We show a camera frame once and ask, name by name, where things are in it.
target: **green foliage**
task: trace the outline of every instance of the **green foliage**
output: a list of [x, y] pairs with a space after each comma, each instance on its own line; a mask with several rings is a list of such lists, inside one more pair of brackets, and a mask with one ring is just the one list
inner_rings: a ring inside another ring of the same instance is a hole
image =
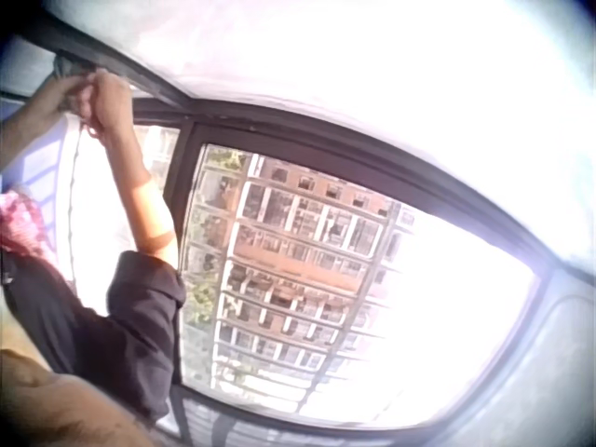
[[245, 160], [245, 155], [231, 149], [210, 149], [208, 158], [209, 163], [230, 170], [241, 170]]
[[192, 303], [188, 304], [185, 322], [199, 329], [211, 323], [215, 306], [215, 290], [212, 284], [199, 284], [190, 291]]

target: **brick building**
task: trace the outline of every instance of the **brick building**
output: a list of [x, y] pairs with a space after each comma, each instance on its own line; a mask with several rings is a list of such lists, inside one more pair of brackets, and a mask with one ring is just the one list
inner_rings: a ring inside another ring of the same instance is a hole
[[211, 315], [199, 318], [202, 335], [183, 330], [184, 378], [308, 414], [309, 396], [355, 371], [378, 339], [373, 323], [395, 294], [394, 261], [419, 213], [273, 158], [204, 153], [183, 247], [183, 312], [186, 321]]

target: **tall building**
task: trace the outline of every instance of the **tall building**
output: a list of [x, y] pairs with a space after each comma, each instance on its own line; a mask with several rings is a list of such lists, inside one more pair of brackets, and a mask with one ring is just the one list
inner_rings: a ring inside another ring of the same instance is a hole
[[188, 215], [184, 380], [315, 415], [321, 388], [357, 372], [380, 338], [399, 248], [421, 214], [311, 169], [210, 145]]

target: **window frame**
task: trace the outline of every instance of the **window frame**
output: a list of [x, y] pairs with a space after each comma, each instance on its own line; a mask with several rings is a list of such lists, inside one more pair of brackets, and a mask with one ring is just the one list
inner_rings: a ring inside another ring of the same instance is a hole
[[[172, 213], [179, 242], [182, 242], [199, 153], [205, 143], [212, 142], [316, 169], [406, 202], [512, 254], [529, 265], [541, 279], [538, 290], [528, 299], [519, 324], [483, 377], [441, 419], [420, 427], [382, 430], [319, 427], [239, 408], [182, 383], [180, 337], [177, 336], [170, 398], [181, 438], [185, 442], [191, 442], [192, 438], [183, 399], [197, 401], [220, 413], [212, 431], [213, 439], [217, 435], [216, 426], [222, 425], [219, 421], [231, 419], [306, 435], [351, 440], [371, 440], [376, 437], [379, 440], [392, 439], [393, 445], [425, 443], [439, 436], [477, 402], [516, 352], [516, 345], [528, 332], [555, 269], [563, 268], [586, 282], [592, 283], [594, 280], [592, 275], [561, 261], [537, 237], [486, 197], [437, 167], [388, 143], [290, 112], [250, 104], [193, 99], [138, 62], [48, 13], [36, 17], [20, 31], [20, 35], [54, 53], [70, 53], [101, 65], [127, 77], [133, 84], [153, 95], [151, 99], [134, 100], [135, 124], [181, 130], [164, 189], [164, 198]], [[180, 334], [177, 319], [175, 331], [177, 335]], [[225, 435], [229, 433], [234, 423], [227, 427], [227, 431], [220, 429], [219, 435], [221, 432], [225, 432]]]

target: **black sleeve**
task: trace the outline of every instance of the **black sleeve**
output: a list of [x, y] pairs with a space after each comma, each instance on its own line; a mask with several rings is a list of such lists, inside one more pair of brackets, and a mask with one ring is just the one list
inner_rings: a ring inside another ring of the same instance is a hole
[[171, 265], [122, 253], [105, 318], [43, 262], [4, 251], [0, 261], [8, 307], [52, 371], [91, 382], [151, 421], [168, 412], [174, 319], [185, 298]]
[[114, 378], [103, 385], [143, 416], [167, 414], [173, 374], [174, 318], [183, 305], [183, 281], [169, 264], [125, 251], [108, 291], [107, 325], [119, 329], [109, 349], [118, 349]]

